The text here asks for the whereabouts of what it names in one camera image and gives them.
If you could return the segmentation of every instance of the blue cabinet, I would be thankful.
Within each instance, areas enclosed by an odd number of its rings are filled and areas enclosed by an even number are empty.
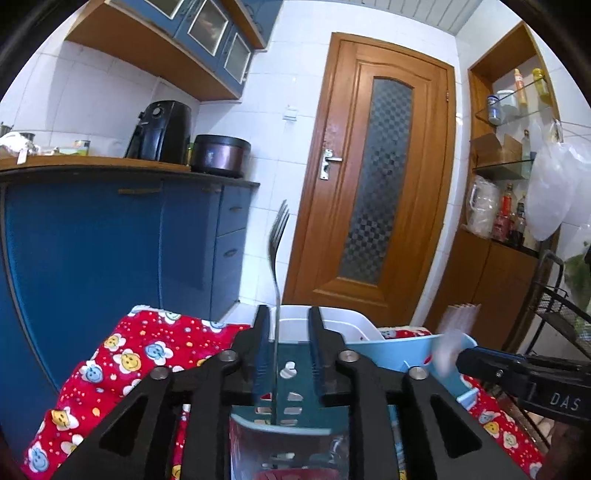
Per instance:
[[[219,321],[238,300],[251,190],[164,181],[162,308]]]
[[[198,0],[183,20],[174,38],[211,71],[220,65],[232,29],[230,15],[215,0]]]
[[[255,26],[265,41],[265,44],[269,43],[282,4],[283,0],[259,0],[256,2],[256,12],[252,17]]]
[[[14,458],[37,431],[43,414],[57,400],[57,390],[36,357],[12,301],[4,273],[4,250],[0,245],[0,424]]]
[[[160,182],[9,185],[6,255],[56,386],[135,304],[159,305]]]
[[[162,307],[208,319],[221,187],[165,181],[160,275]]]
[[[184,20],[194,0],[118,0],[171,37]]]
[[[216,76],[239,95],[244,90],[246,72],[252,60],[252,46],[235,26],[230,29]]]

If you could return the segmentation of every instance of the drawer handle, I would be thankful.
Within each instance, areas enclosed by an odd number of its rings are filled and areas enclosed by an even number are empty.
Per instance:
[[[150,193],[160,193],[161,188],[157,189],[119,189],[117,193],[119,195],[148,195]]]
[[[207,193],[220,193],[222,191],[221,188],[219,187],[203,187],[201,189],[202,192],[207,192]]]

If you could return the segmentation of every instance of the wooden shelf unit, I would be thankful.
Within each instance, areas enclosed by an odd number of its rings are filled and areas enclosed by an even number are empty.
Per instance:
[[[534,56],[540,59],[547,72],[529,28],[520,22],[469,68],[473,112],[471,140],[496,130],[488,121],[476,116],[476,112],[487,107],[487,97],[493,94],[493,83]],[[547,83],[553,100],[551,107],[558,118],[549,77]],[[467,185],[472,184],[473,169],[477,166],[473,149],[470,149],[469,164]],[[460,224],[466,223],[465,210],[464,206]],[[558,232],[544,242],[541,249],[555,250],[557,241]],[[474,339],[488,348],[517,351],[533,319],[533,315],[522,315],[522,307],[528,300],[526,296],[536,265],[533,255],[458,228],[425,327],[437,330],[448,305],[480,304],[480,313],[472,330]]]

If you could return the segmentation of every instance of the sauce bottle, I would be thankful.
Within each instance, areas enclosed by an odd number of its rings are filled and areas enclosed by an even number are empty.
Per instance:
[[[527,95],[525,94],[523,77],[519,69],[513,71],[515,76],[515,94],[517,95],[517,103],[520,107],[527,108]]]

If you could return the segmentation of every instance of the metal screw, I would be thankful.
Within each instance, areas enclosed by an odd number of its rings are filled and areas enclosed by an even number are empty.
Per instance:
[[[347,363],[356,362],[359,360],[359,354],[353,350],[343,350],[339,353],[339,360]]]
[[[429,372],[423,367],[412,367],[408,371],[408,374],[410,375],[410,378],[415,380],[425,380],[429,376]]]
[[[238,358],[238,354],[234,350],[224,350],[217,355],[222,362],[233,362]]]
[[[164,380],[169,373],[170,370],[166,367],[156,367],[150,372],[150,376],[154,380]]]

